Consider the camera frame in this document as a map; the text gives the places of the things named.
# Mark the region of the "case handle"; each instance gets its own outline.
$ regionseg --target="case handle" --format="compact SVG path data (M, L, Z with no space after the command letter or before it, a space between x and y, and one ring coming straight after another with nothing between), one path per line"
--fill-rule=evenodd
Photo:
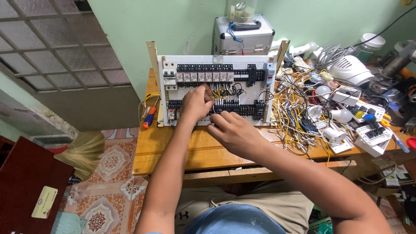
M261 22L256 20L253 22L254 24L234 24L231 28L236 31L244 31L244 30L257 30L261 28Z

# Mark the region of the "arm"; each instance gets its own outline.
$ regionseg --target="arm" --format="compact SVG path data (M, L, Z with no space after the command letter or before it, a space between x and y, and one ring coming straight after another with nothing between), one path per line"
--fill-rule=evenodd
M210 95L212 90L203 84L183 98L181 117L153 170L134 234L174 233L189 139L196 122L204 118L214 104Z
M208 132L228 151L270 169L324 209L335 233L391 233L372 199L347 178L276 147L236 113L223 111L211 122Z

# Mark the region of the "hand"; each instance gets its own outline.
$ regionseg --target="hand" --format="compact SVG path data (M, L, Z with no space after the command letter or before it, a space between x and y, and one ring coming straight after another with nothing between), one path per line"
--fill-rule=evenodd
M214 105L215 101L211 98L212 95L212 90L206 83L189 91L182 99L179 119L185 119L195 125L208 114Z
M210 117L208 133L219 141L230 153L256 162L260 149L272 145L255 127L235 112L222 111Z

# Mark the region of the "door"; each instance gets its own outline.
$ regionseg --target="door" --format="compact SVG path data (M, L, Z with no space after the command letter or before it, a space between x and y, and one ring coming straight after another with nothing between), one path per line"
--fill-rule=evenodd
M139 126L140 99L87 1L0 0L0 71L80 131Z

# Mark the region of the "khaki shorts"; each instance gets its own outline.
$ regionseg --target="khaki shorts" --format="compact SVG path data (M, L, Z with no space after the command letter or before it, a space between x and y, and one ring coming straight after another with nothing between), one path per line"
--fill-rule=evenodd
M176 208L175 233L211 207L224 204L248 204L258 207L274 219L286 233L306 234L313 203L286 181L264 182L251 194L235 196L219 187L182 189Z

